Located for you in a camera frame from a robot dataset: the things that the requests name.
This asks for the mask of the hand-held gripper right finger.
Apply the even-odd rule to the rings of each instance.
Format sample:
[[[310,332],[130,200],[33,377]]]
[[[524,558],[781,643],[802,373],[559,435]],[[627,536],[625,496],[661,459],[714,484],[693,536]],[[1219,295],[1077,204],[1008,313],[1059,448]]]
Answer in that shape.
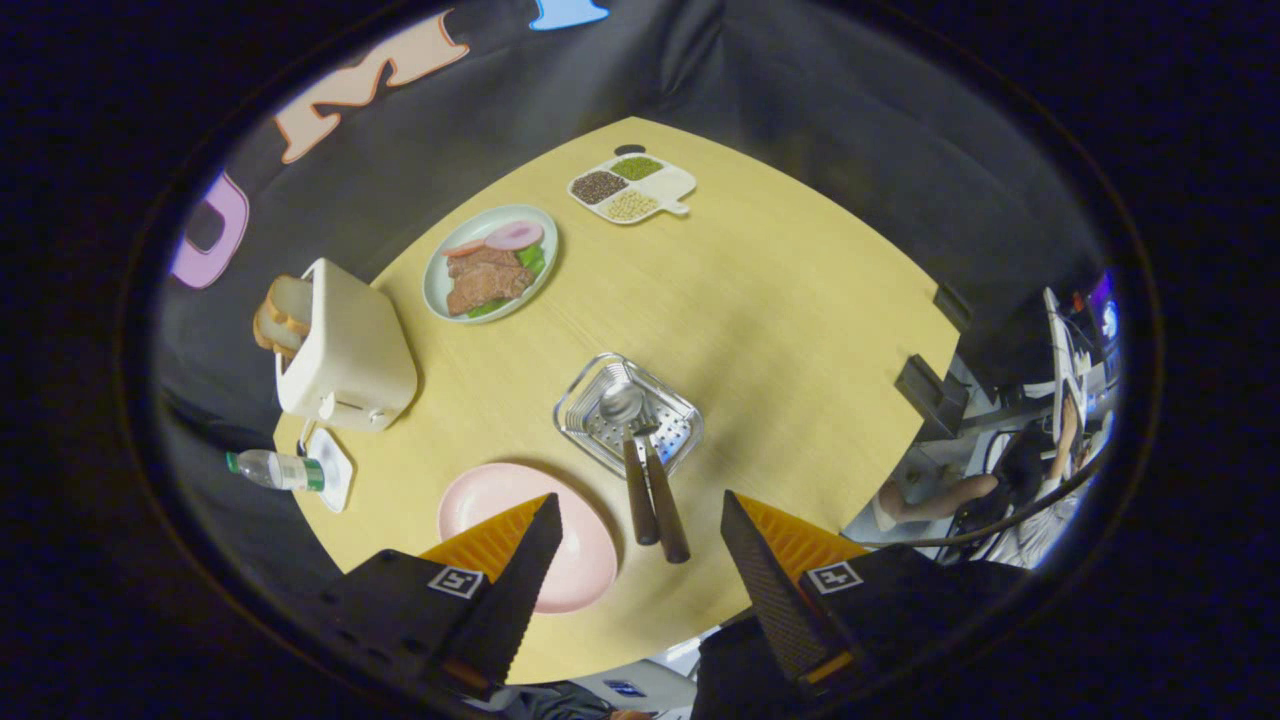
[[[719,532],[777,666],[804,691],[896,673],[1001,592],[998,564],[941,565],[904,544],[867,550],[733,491]]]

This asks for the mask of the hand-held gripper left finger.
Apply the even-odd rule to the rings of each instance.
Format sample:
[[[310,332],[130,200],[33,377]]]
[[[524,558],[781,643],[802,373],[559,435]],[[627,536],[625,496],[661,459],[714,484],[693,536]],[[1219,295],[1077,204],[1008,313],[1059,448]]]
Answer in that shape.
[[[554,493],[421,553],[383,550],[300,605],[328,652],[416,701],[488,701],[504,685],[562,541]]]

